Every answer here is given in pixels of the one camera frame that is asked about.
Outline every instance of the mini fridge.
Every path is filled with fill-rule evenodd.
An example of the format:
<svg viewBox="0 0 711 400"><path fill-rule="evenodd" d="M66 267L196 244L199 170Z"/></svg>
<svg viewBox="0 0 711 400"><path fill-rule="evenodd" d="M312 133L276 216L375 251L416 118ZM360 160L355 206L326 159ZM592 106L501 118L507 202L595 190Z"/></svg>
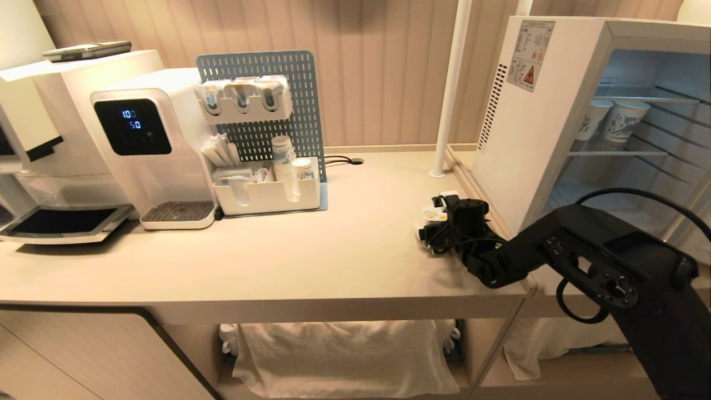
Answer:
<svg viewBox="0 0 711 400"><path fill-rule="evenodd" d="M710 52L711 26L511 17L471 168L505 233L612 187L660 194L711 222ZM612 106L599 124L591 104ZM641 120L615 112L625 107L643 109L632 111ZM677 245L692 238L687 251L705 245L654 201L608 194L585 205Z"/></svg>

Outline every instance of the white appliance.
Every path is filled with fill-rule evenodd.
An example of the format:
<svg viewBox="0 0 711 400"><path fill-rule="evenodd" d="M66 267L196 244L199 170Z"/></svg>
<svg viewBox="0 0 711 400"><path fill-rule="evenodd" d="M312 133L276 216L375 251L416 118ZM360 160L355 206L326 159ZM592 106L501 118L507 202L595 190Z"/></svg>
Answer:
<svg viewBox="0 0 711 400"><path fill-rule="evenodd" d="M471 168L506 234L596 189L642 189L696 209L711 180L710 51L709 26L511 17ZM651 109L624 148L596 145L598 132L572 151L592 100ZM585 204L664 239L683 227L674 210L636 196Z"/></svg>
<svg viewBox="0 0 711 400"><path fill-rule="evenodd" d="M3 56L0 58L0 70L42 61L42 52L54 49L54 43L32 0L6 2L2 11L0 53ZM0 159L9 152L9 143L0 132ZM2 174L0 169L0 229L34 206L35 201L15 176Z"/></svg>
<svg viewBox="0 0 711 400"><path fill-rule="evenodd" d="M89 97L103 85L160 68L156 51L139 51L0 71L0 173L14 174L36 203L0 238L98 242L128 217L128 198L91 138L100 126Z"/></svg>
<svg viewBox="0 0 711 400"><path fill-rule="evenodd" d="M103 126L94 140L147 229L205 228L217 208L202 146L211 131L195 101L197 68L110 85L91 101Z"/></svg>

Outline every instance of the coffee machine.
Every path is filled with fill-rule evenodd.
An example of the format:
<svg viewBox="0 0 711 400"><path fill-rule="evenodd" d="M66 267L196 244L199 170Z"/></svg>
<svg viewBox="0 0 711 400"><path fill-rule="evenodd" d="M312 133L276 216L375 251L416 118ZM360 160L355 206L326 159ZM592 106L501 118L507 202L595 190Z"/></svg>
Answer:
<svg viewBox="0 0 711 400"><path fill-rule="evenodd" d="M91 95L103 131L94 140L146 229L202 229L217 200L202 146L212 131L196 101L197 68L173 68Z"/></svg>
<svg viewBox="0 0 711 400"><path fill-rule="evenodd" d="M0 174L13 174L33 202L1 240L100 242L134 211L92 140L101 125L90 95L162 68L157 51L135 51L0 71ZM10 186L0 198L13 196Z"/></svg>

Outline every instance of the white cloth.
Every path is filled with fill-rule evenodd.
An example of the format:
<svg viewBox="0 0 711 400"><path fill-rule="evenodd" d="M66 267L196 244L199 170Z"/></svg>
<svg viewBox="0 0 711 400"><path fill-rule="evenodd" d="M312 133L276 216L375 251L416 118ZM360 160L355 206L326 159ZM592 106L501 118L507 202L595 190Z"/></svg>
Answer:
<svg viewBox="0 0 711 400"><path fill-rule="evenodd" d="M238 325L232 371L261 397L397 397L459 392L442 354L453 320Z"/></svg>
<svg viewBox="0 0 711 400"><path fill-rule="evenodd" d="M612 317L586 325L568 317L521 318L514 322L503 348L508 366L519 381L540 378L539 359L556 358L570 349L627 343Z"/></svg>

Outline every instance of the ventilation grille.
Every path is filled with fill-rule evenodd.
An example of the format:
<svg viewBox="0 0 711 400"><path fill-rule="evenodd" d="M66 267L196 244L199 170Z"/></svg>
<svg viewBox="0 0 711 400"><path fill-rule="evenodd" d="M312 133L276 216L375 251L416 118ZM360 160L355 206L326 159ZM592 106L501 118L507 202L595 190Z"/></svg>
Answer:
<svg viewBox="0 0 711 400"><path fill-rule="evenodd" d="M481 134L479 135L479 151L482 153L486 151L486 143L491 134L491 125L493 124L493 117L496 114L496 106L501 96L501 89L503 89L503 81L506 79L507 69L508 67L506 67L506 65L499 64L496 69L496 76L493 77L491 96L489 96L489 103L486 106L486 114L484 115L484 122L481 126Z"/></svg>

